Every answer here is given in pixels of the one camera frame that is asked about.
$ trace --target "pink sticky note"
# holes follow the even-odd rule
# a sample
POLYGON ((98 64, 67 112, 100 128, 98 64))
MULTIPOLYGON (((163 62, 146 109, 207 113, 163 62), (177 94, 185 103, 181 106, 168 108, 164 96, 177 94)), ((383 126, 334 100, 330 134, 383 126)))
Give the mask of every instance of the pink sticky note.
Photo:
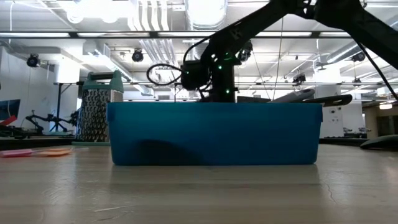
POLYGON ((31 149, 1 151, 0 157, 10 158, 10 157, 31 156, 32 152, 33 151, 31 149))

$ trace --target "hanging cable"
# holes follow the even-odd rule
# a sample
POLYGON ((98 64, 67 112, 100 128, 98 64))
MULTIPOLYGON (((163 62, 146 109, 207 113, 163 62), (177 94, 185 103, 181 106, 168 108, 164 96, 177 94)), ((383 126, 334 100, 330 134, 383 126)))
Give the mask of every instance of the hanging cable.
POLYGON ((398 101, 398 96, 395 93, 394 89, 391 87, 390 83, 388 82, 388 80, 386 79, 386 77, 384 76, 384 74, 381 72, 380 68, 378 67, 378 65, 374 62, 374 60, 372 59, 372 57, 368 54, 368 51, 365 49, 365 47, 359 43, 358 41, 356 41, 356 44, 358 44, 358 46, 361 48, 361 50, 364 52, 364 54, 367 56, 367 58, 369 59, 370 63, 373 65, 373 67, 376 69, 376 71, 380 74, 380 77, 383 79, 384 83, 386 84, 387 88, 390 90, 391 94, 394 96, 394 98, 398 101))
POLYGON ((206 37, 206 38, 200 40, 199 42, 197 42, 197 43, 193 44, 191 47, 189 47, 188 50, 187 50, 187 51, 185 52, 185 54, 184 54, 184 58, 182 59, 182 63, 184 63, 184 62, 186 61, 188 53, 189 53, 193 48, 197 47, 198 45, 200 45, 200 44, 203 43, 204 41, 210 39, 211 37, 212 37, 212 35, 210 35, 210 36, 208 36, 208 37, 206 37))
POLYGON ((354 80, 356 80, 356 69, 355 69, 355 61, 354 62, 354 80))
POLYGON ((27 104, 29 105, 29 92, 30 92, 30 76, 32 75, 32 68, 29 67, 29 79, 27 81, 27 104))
POLYGON ((185 71, 182 70, 181 68, 177 68, 177 67, 174 66, 174 65, 169 65, 169 64, 166 64, 166 63, 158 63, 158 64, 155 64, 155 65, 152 65, 152 66, 149 67, 148 70, 147 70, 147 79, 148 79, 151 83, 153 83, 153 84, 155 84, 155 85, 158 85, 158 86, 167 86, 167 85, 173 84, 173 83, 175 83, 179 78, 181 78, 181 75, 179 75, 177 78, 173 79, 172 81, 170 81, 170 82, 168 82, 168 83, 157 83, 157 82, 153 81, 153 79, 151 79, 151 77, 150 77, 150 72, 151 72, 154 68, 156 68, 156 67, 169 67, 169 68, 172 68, 172 69, 174 69, 174 70, 178 70, 178 71, 180 71, 181 73, 185 73, 185 71))
POLYGON ((10 31, 12 31, 12 8, 14 7, 15 2, 11 3, 10 6, 10 31))
POLYGON ((280 64, 280 52, 282 51, 282 38, 284 34, 284 18, 282 18, 282 28, 280 29, 280 42, 279 42, 279 54, 278 54, 278 66, 276 68, 276 79, 275 79, 275 86, 274 86, 274 96, 272 96, 272 100, 275 98, 275 92, 276 92, 276 83, 278 82, 278 76, 279 76, 279 64, 280 64))
POLYGON ((10 101, 8 101, 7 110, 8 110, 8 117, 10 118, 11 117, 11 114, 10 114, 10 101))
POLYGON ((254 61, 256 62, 257 70, 259 71, 259 75, 261 77, 262 85, 264 86, 264 89, 266 90, 266 93, 267 93, 267 96, 268 96, 268 99, 269 99, 266 83, 264 82, 264 79, 262 78, 262 75, 261 75, 261 72, 260 72, 260 68, 259 68, 259 64, 257 63, 256 54, 254 52, 252 52, 252 54, 253 54, 253 57, 254 57, 254 61))

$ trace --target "white wall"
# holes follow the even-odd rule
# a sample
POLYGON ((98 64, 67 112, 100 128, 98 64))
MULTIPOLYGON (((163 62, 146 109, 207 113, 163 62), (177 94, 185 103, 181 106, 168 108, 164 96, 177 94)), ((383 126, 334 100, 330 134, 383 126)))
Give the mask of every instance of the white wall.
MULTIPOLYGON (((54 104, 51 92, 55 88, 52 84, 55 80, 53 72, 43 68, 29 68, 26 61, 13 55, 9 55, 5 49, 2 51, 0 63, 0 101, 21 99, 18 120, 11 125, 20 127, 22 121, 28 115, 35 114, 46 117, 52 112, 51 105, 54 104)), ((49 124, 37 120, 37 122, 48 131, 49 124)), ((34 128, 34 125, 24 121, 22 127, 34 128)))
MULTIPOLYGON (((360 100, 360 94, 352 94, 353 99, 360 100)), ((348 105, 342 106, 343 126, 358 133, 359 128, 365 127, 364 118, 362 117, 362 102, 352 101, 348 105)))
MULTIPOLYGON (((317 98, 340 95, 339 86, 317 86, 315 88, 317 98)), ((323 122, 321 124, 320 138, 343 137, 343 113, 338 106, 323 108, 323 122)))
MULTIPOLYGON (((56 65, 54 72, 44 68, 29 68, 26 61, 8 54, 2 50, 0 63, 0 101, 21 99, 18 120, 11 125, 23 128, 34 128, 34 125, 24 118, 32 114, 47 117, 47 114, 57 114, 58 86, 54 82, 77 82, 80 68, 78 65, 56 65)), ((78 87, 71 86, 61 97, 60 118, 69 119, 76 110, 78 87)), ((37 120, 44 131, 54 126, 53 123, 37 120)), ((69 130, 70 124, 62 123, 69 130)))

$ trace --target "wooden table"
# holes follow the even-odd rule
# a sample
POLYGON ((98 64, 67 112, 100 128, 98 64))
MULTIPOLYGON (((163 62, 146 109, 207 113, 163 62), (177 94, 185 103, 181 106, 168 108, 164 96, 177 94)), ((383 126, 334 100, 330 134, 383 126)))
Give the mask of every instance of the wooden table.
POLYGON ((0 223, 398 223, 398 153, 315 166, 116 167, 109 148, 0 159, 0 223))

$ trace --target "orange object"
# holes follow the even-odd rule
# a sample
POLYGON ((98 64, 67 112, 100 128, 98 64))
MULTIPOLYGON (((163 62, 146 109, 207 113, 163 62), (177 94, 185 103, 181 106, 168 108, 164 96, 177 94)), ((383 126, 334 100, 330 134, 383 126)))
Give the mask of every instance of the orange object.
POLYGON ((73 152, 72 150, 63 150, 63 151, 42 151, 42 152, 38 152, 36 155, 38 156, 49 156, 49 157, 55 157, 55 156, 65 156, 69 153, 73 152))
POLYGON ((62 151, 70 151, 70 148, 45 149, 44 151, 48 151, 48 152, 62 152, 62 151))

